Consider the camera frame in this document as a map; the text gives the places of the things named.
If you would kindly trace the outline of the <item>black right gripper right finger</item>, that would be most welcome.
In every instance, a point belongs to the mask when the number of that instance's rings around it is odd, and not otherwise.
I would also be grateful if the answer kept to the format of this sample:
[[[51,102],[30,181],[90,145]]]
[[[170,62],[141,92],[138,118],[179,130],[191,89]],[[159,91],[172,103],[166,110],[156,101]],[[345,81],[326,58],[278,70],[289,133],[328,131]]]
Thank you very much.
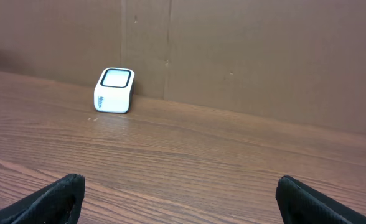
[[[276,201],[284,224],[366,224],[366,216],[291,176],[283,176]]]

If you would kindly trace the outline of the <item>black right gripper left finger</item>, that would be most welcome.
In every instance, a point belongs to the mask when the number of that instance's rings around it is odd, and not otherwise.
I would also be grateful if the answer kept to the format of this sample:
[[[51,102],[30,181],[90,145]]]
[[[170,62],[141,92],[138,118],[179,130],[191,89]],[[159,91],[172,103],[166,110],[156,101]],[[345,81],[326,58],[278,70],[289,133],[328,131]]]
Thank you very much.
[[[0,224],[77,224],[85,178],[69,174],[0,210]]]

